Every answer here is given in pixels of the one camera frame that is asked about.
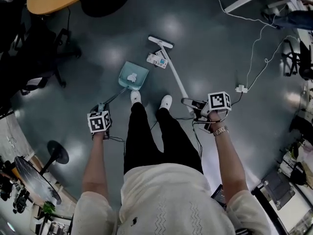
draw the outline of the black pants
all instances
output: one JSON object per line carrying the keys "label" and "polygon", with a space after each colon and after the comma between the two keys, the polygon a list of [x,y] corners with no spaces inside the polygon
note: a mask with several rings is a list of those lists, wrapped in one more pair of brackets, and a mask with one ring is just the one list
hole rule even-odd
{"label": "black pants", "polygon": [[141,103],[132,106],[129,120],[124,174],[129,170],[144,165],[175,163],[186,165],[201,172],[201,159],[186,133],[167,109],[161,108],[156,113],[162,132],[164,153],[160,152],[152,138],[145,108]]}

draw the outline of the hand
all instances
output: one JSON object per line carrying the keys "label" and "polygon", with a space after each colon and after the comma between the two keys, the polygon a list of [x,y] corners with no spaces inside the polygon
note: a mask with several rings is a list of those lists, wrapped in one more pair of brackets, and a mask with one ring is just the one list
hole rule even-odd
{"label": "hand", "polygon": [[211,111],[209,113],[209,119],[211,120],[211,122],[216,122],[221,120],[219,114],[217,113],[217,111]]}
{"label": "hand", "polygon": [[[210,122],[216,122],[216,121],[221,120],[221,118],[220,118],[219,114],[217,113],[217,111],[211,111],[209,113],[209,120],[210,120]],[[212,123],[210,125],[209,131],[215,132],[217,129],[219,129],[223,126],[225,126],[223,122]]]}
{"label": "hand", "polygon": [[103,139],[103,137],[104,137],[104,131],[99,131],[93,134],[93,138]]}

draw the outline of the light blue dustpan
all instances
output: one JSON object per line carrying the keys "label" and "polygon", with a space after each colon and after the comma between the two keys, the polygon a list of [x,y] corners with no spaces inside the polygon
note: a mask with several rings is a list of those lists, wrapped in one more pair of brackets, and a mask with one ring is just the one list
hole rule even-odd
{"label": "light blue dustpan", "polygon": [[[127,77],[131,74],[137,74],[135,82],[127,80]],[[118,83],[130,90],[140,90],[143,85],[149,71],[141,66],[126,62],[118,77]]]}
{"label": "light blue dustpan", "polygon": [[[133,73],[137,74],[136,81],[132,82],[127,80],[127,77]],[[121,73],[118,77],[118,83],[124,87],[119,93],[115,94],[111,98],[109,98],[107,101],[101,103],[101,107],[98,108],[98,105],[96,105],[92,110],[94,112],[96,111],[103,111],[103,107],[105,104],[111,103],[114,99],[116,99],[117,96],[121,95],[123,92],[125,92],[127,89],[130,90],[140,90],[141,86],[143,85],[149,71],[143,67],[140,67],[138,65],[132,64],[130,62],[126,62],[121,70]]]}

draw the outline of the black round table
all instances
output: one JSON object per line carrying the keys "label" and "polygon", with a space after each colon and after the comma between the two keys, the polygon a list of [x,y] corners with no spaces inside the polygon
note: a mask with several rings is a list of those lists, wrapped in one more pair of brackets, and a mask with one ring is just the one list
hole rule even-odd
{"label": "black round table", "polygon": [[25,188],[29,191],[31,196],[35,194],[44,202],[53,202],[52,198],[54,197],[57,200],[57,205],[61,204],[62,200],[57,191],[29,162],[20,157],[16,157],[14,162],[25,184]]}
{"label": "black round table", "polygon": [[80,0],[82,9],[90,17],[104,17],[120,9],[127,0]]}
{"label": "black round table", "polygon": [[54,140],[48,142],[47,148],[51,157],[40,172],[37,171],[31,163],[21,157],[16,157],[14,162],[21,179],[25,184],[25,188],[31,195],[35,194],[43,200],[43,202],[53,202],[52,198],[55,198],[57,200],[57,205],[59,205],[62,202],[59,194],[43,177],[43,174],[54,161],[61,164],[67,164],[69,161],[68,153],[58,142]]}

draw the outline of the white cable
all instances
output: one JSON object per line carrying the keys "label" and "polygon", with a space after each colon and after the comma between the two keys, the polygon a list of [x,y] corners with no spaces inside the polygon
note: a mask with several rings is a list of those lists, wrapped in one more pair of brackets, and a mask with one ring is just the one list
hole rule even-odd
{"label": "white cable", "polygon": [[262,74],[262,72],[265,71],[266,67],[268,66],[268,63],[273,60],[275,53],[278,51],[278,49],[279,49],[279,47],[281,46],[281,44],[282,44],[288,37],[292,37],[292,38],[294,38],[296,41],[299,42],[299,40],[296,39],[294,36],[288,35],[287,37],[285,37],[285,38],[280,42],[280,44],[279,44],[279,46],[276,48],[276,50],[274,51],[274,53],[273,53],[271,59],[269,59],[269,60],[268,60],[267,58],[264,59],[264,62],[266,63],[266,65],[265,65],[265,67],[261,70],[261,72],[256,76],[256,78],[254,79],[254,81],[252,82],[252,84],[250,85],[250,87],[248,88],[248,91],[249,91],[249,90],[251,89],[251,87],[254,85],[255,81],[256,81],[256,80],[258,79],[258,77]]}
{"label": "white cable", "polygon": [[230,15],[230,16],[235,17],[235,18],[241,18],[241,19],[244,19],[244,20],[253,21],[253,22],[258,21],[258,22],[261,22],[261,23],[263,23],[263,24],[265,24],[265,25],[268,25],[268,26],[271,26],[271,27],[275,28],[275,27],[272,26],[271,24],[268,24],[268,23],[266,23],[266,22],[264,22],[264,21],[262,21],[262,20],[260,20],[260,19],[244,18],[244,17],[240,17],[240,16],[235,16],[235,15],[229,14],[229,13],[227,13],[227,12],[223,9],[221,0],[219,0],[219,3],[220,3],[220,6],[221,6],[222,11],[223,11],[225,14],[227,14],[227,15]]}
{"label": "white cable", "polygon": [[[240,17],[240,16],[235,16],[235,15],[229,14],[229,13],[227,13],[227,12],[223,9],[221,0],[218,0],[218,1],[219,1],[219,3],[220,3],[220,7],[221,7],[222,11],[223,11],[225,14],[227,14],[227,15],[230,15],[230,16],[235,17],[235,18],[241,18],[241,19],[253,21],[253,22],[259,21],[259,22],[265,24],[264,27],[263,27],[263,28],[261,29],[261,31],[260,31],[260,37],[259,37],[257,40],[255,40],[254,43],[253,43],[253,45],[252,45],[252,54],[251,54],[251,59],[250,59],[250,69],[249,69],[249,71],[248,71],[248,74],[246,75],[246,87],[248,88],[248,77],[249,77],[249,74],[250,74],[250,71],[251,71],[251,68],[252,68],[252,59],[253,59],[253,49],[254,49],[254,45],[255,45],[255,43],[256,43],[257,41],[261,40],[261,38],[262,38],[262,31],[263,31],[263,29],[264,29],[266,26],[270,26],[270,27],[276,28],[276,27],[273,26],[273,24],[274,24],[274,19],[275,19],[276,15],[275,15],[274,18],[273,18],[273,22],[272,22],[271,24],[268,24],[268,23],[263,22],[263,21],[260,20],[260,19],[250,19],[250,18],[244,18],[244,17]],[[255,81],[256,81],[256,80],[258,79],[258,77],[262,74],[262,72],[267,68],[268,63],[269,63],[270,61],[272,61],[272,59],[274,58],[275,53],[278,51],[278,49],[279,49],[279,47],[281,46],[281,44],[283,43],[283,41],[284,41],[285,39],[287,39],[288,37],[292,37],[292,38],[294,38],[296,41],[299,42],[299,40],[296,39],[294,36],[288,35],[287,37],[285,37],[285,38],[280,42],[279,46],[276,48],[276,50],[275,50],[275,52],[273,53],[271,59],[270,59],[270,60],[268,60],[267,58],[264,59],[264,62],[266,63],[266,65],[265,65],[265,67],[261,70],[261,72],[256,76],[256,78],[253,80],[252,84],[251,84],[250,87],[247,89],[248,91],[249,91],[249,90],[251,89],[251,87],[254,85]]]}
{"label": "white cable", "polygon": [[[287,4],[285,4],[285,6],[284,6],[281,10],[279,10],[278,13],[280,13],[280,12],[286,7],[286,5],[287,5]],[[271,24],[269,24],[270,26],[272,26],[272,25],[274,24],[275,17],[276,17],[276,15],[273,17],[273,22],[272,22]],[[256,43],[257,41],[260,41],[260,40],[261,40],[261,38],[262,38],[262,31],[263,31],[263,29],[264,29],[266,26],[267,26],[267,25],[265,25],[265,26],[261,29],[261,31],[260,31],[260,37],[259,37],[257,40],[255,40],[254,43],[253,43],[253,45],[252,45],[252,53],[251,53],[251,59],[250,59],[250,68],[249,68],[248,74],[246,75],[246,88],[248,88],[248,77],[249,77],[250,71],[251,71],[251,69],[252,69],[252,59],[253,59],[254,45],[255,45],[255,43]]]}

